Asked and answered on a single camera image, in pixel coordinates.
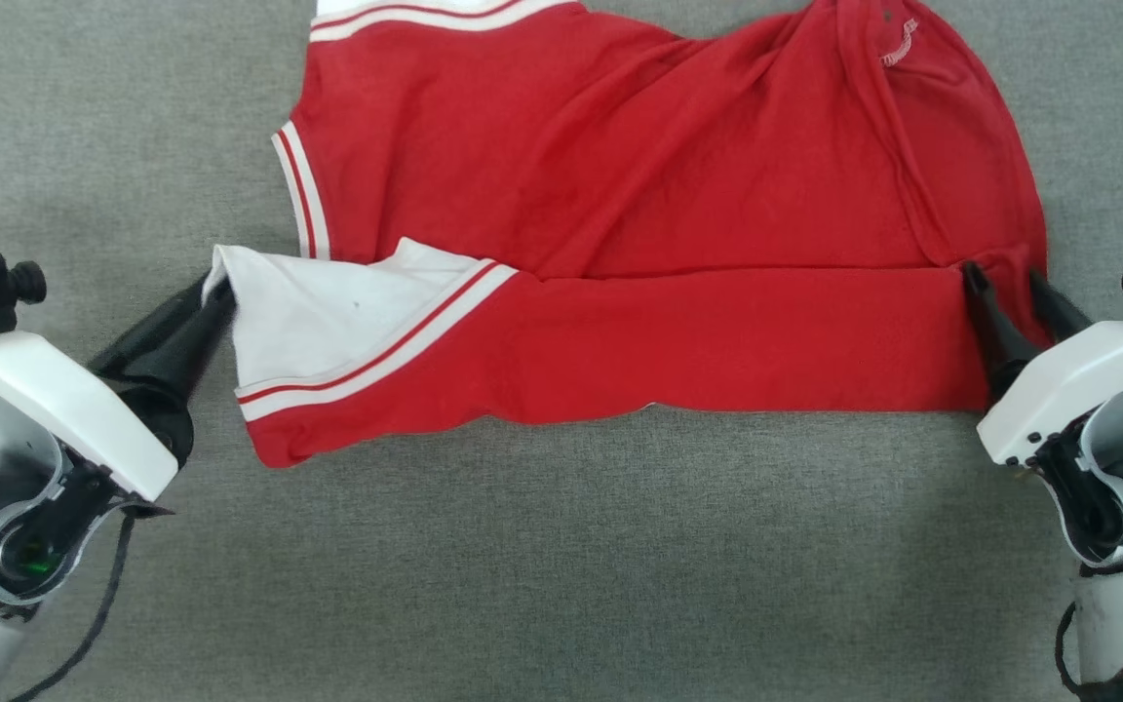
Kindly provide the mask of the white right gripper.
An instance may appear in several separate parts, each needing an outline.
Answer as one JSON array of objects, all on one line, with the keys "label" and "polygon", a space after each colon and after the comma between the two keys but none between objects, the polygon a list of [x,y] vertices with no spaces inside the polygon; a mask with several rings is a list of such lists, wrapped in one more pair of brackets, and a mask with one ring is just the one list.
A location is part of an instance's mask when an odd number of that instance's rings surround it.
[{"label": "white right gripper", "polygon": [[961,267],[964,302],[990,394],[1003,394],[977,427],[997,465],[1026,462],[1044,441],[1123,392],[1123,321],[1084,314],[1037,270],[1030,271],[1032,311],[1052,345],[1030,341],[1004,312],[997,290],[979,263]]}]

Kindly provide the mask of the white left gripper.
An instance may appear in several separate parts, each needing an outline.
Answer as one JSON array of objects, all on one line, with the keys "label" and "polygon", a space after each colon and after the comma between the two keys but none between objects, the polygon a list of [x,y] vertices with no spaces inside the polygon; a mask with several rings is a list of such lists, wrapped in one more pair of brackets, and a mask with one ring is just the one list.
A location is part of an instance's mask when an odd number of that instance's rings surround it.
[{"label": "white left gripper", "polygon": [[190,400],[235,311],[230,283],[206,292],[206,276],[165,299],[82,368],[40,334],[0,334],[0,400],[80,456],[111,471],[121,487],[157,499],[179,462],[102,381],[152,383]]}]

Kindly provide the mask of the red white-trimmed shirt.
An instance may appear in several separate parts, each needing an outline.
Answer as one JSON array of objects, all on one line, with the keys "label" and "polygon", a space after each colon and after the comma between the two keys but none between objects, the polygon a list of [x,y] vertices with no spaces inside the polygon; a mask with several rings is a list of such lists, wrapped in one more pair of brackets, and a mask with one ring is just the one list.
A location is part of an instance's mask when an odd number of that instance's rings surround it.
[{"label": "red white-trimmed shirt", "polygon": [[299,252],[218,246],[263,465],[485,416],[980,410],[1021,332],[1024,144],[921,0],[685,37],[583,0],[318,0],[272,137]]}]

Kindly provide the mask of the grey fabric sofa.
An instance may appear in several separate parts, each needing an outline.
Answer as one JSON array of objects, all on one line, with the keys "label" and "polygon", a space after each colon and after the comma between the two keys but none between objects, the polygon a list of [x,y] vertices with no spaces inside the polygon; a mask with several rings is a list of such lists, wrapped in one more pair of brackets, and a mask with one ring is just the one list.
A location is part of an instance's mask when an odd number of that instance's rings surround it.
[{"label": "grey fabric sofa", "polygon": [[[79,359],[299,249],[272,135],[317,13],[588,9],[716,39],[809,0],[0,0],[0,252]],[[108,623],[39,702],[1069,702],[1051,498],[968,413],[483,418],[273,471],[230,346]]]}]

